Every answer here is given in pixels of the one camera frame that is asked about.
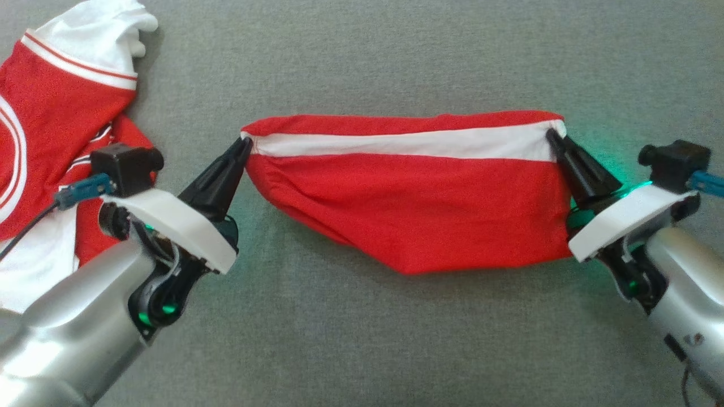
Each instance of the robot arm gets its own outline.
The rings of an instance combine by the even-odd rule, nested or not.
[[[229,271],[238,231],[227,210],[250,151],[238,140],[179,198],[151,188],[152,151],[91,155],[114,187],[99,221],[123,241],[39,298],[0,344],[0,406],[92,406],[179,319],[202,276]]]
[[[600,260],[620,295],[641,305],[687,372],[724,401],[724,260],[675,226],[699,208],[692,187],[706,189],[710,182],[719,188],[719,180],[703,172],[710,150],[683,140],[646,146],[639,163],[651,166],[650,181],[621,190],[570,138],[550,130],[547,139],[576,202],[568,216],[573,255]]]

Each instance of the cable connector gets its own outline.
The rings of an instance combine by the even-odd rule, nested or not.
[[[96,174],[68,185],[58,191],[53,199],[58,205],[58,209],[64,211],[81,201],[113,193],[114,189],[111,178],[107,174]]]
[[[717,177],[708,172],[696,171],[694,175],[691,176],[689,182],[695,190],[724,198],[724,178]]]

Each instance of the red and white jersey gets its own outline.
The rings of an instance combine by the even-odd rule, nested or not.
[[[521,267],[570,256],[571,195],[549,112],[430,118],[293,116],[242,129],[261,195],[405,274]]]
[[[132,57],[145,51],[138,30],[156,25],[135,0],[90,0],[15,44],[0,67],[0,247],[90,174],[91,151],[151,146],[122,112],[135,96]],[[98,205],[81,204],[77,220],[56,212],[20,241],[0,262],[0,307],[22,311],[77,268],[76,252],[83,263],[112,243]]]

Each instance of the white stripe on red fabric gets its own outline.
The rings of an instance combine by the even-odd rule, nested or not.
[[[555,161],[545,133],[565,136],[562,120],[507,127],[440,130],[396,135],[323,135],[275,133],[252,137],[253,154],[326,156],[339,154],[403,154],[456,159],[525,159]]]
[[[91,138],[88,142],[94,143],[98,140],[101,140],[103,137],[106,137],[106,135],[108,134],[109,131],[111,131],[111,123],[109,123],[109,124],[105,125],[103,128],[101,128],[101,131],[96,133],[96,136],[94,138]]]
[[[90,158],[75,160],[75,161],[73,161],[73,163],[71,163],[70,167],[68,167],[68,169],[65,171],[65,173],[67,174],[68,172],[70,172],[71,169],[74,169],[79,165],[90,164],[90,163],[91,163]]]
[[[111,72],[102,67],[93,67],[54,49],[40,38],[33,37],[32,30],[28,30],[20,39],[20,42],[34,54],[65,72],[115,88],[129,89],[131,91],[136,88],[137,74],[135,72]]]
[[[2,96],[0,96],[0,122],[7,127],[15,150],[12,178],[0,196],[0,222],[4,222],[15,210],[25,189],[25,182],[28,179],[28,142],[25,140],[25,131],[23,131],[17,115]]]

